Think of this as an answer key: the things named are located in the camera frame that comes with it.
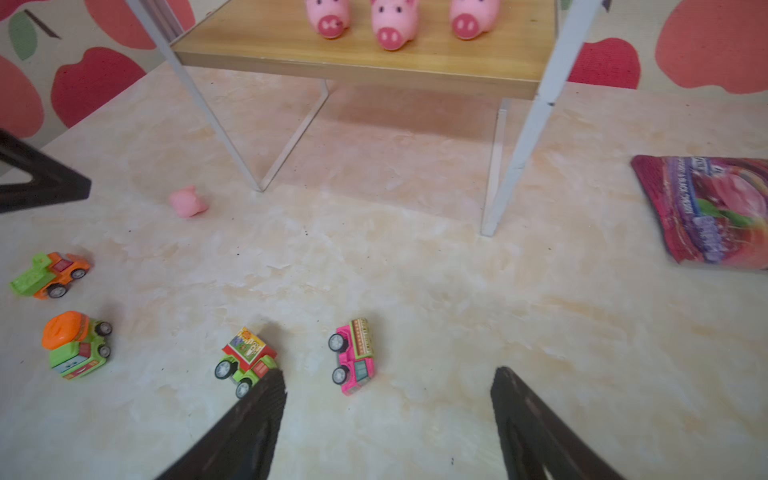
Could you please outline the wooden two-tier shelf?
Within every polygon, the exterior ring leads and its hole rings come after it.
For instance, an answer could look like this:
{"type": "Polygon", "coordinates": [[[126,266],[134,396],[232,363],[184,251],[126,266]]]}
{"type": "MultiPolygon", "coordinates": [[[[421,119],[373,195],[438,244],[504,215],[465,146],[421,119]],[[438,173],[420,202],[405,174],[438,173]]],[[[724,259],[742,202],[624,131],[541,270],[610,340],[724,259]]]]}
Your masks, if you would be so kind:
{"type": "Polygon", "coordinates": [[[190,75],[193,67],[266,73],[389,87],[493,96],[501,103],[491,150],[480,231],[492,236],[551,116],[604,1],[512,1],[496,27],[461,41],[442,1],[421,5],[422,29],[397,53],[368,32],[370,8],[355,1],[360,28],[323,40],[292,1],[229,1],[182,31],[165,1],[133,1],[130,10],[204,113],[252,189],[268,188],[301,138],[295,132],[263,177],[255,176],[190,75]]]}

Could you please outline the orange green toy truck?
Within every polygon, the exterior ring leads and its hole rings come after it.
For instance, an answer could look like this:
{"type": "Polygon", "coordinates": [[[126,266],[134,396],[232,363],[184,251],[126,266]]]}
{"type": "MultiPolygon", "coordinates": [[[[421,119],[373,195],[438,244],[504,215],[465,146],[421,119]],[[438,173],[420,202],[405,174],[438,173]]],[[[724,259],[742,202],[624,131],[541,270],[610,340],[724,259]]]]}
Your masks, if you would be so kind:
{"type": "Polygon", "coordinates": [[[112,332],[109,322],[68,311],[46,324],[41,344],[49,352],[50,368],[62,378],[72,380],[107,362],[111,355],[107,338],[112,332]]]}

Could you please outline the pink square toy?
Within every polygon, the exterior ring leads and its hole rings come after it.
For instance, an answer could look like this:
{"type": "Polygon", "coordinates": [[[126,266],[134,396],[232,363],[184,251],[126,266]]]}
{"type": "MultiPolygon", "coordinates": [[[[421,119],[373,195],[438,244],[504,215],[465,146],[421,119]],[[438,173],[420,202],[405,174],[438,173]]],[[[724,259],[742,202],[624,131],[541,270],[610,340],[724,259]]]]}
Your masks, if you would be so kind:
{"type": "Polygon", "coordinates": [[[351,25],[348,0],[306,0],[305,8],[311,27],[325,39],[342,36],[351,25]]]}

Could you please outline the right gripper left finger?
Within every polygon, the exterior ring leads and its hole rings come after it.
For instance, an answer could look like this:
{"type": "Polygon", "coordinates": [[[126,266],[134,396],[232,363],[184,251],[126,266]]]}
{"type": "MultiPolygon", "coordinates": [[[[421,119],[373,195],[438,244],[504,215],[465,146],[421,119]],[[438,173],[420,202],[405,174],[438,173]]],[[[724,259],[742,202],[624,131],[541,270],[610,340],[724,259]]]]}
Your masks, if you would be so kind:
{"type": "Polygon", "coordinates": [[[266,479],[287,400],[283,372],[269,371],[257,385],[161,479],[266,479]]]}

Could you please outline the pink pig toy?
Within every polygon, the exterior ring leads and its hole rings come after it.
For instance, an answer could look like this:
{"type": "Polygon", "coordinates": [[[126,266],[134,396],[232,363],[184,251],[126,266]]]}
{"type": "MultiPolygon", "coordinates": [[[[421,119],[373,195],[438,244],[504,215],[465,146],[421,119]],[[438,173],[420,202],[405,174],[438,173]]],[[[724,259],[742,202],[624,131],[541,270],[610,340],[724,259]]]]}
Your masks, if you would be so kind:
{"type": "Polygon", "coordinates": [[[473,40],[490,32],[497,23],[500,10],[500,0],[452,0],[450,24],[453,33],[461,40],[473,40]]]}
{"type": "Polygon", "coordinates": [[[386,51],[397,51],[414,40],[419,27],[418,0],[373,0],[373,33],[386,51]]]}

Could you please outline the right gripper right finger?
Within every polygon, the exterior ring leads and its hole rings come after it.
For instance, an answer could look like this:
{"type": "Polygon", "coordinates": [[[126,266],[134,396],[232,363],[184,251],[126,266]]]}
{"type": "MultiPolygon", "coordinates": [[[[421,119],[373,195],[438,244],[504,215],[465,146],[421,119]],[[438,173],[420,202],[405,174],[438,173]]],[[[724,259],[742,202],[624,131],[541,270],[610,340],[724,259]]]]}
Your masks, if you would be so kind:
{"type": "Polygon", "coordinates": [[[490,390],[510,479],[620,479],[509,367],[496,369],[490,390]]]}

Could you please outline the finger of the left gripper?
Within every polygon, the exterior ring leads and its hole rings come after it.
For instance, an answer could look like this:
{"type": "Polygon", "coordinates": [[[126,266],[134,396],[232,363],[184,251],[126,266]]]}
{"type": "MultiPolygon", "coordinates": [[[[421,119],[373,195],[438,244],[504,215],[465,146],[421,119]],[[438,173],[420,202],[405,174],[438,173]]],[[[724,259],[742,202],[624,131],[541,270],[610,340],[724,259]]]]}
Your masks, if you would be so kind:
{"type": "Polygon", "coordinates": [[[30,175],[26,183],[1,186],[1,212],[88,199],[92,181],[40,150],[1,130],[1,161],[30,175]]]}

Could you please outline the green toy car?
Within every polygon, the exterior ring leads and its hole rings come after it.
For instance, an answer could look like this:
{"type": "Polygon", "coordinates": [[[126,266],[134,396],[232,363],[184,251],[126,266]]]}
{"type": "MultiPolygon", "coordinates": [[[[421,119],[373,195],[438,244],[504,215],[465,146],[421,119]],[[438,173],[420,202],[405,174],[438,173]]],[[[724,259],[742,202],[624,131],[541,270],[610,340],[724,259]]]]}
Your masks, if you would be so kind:
{"type": "Polygon", "coordinates": [[[85,277],[91,269],[88,260],[80,255],[51,252],[33,257],[32,266],[9,283],[17,295],[39,300],[65,296],[69,285],[85,277]]]}

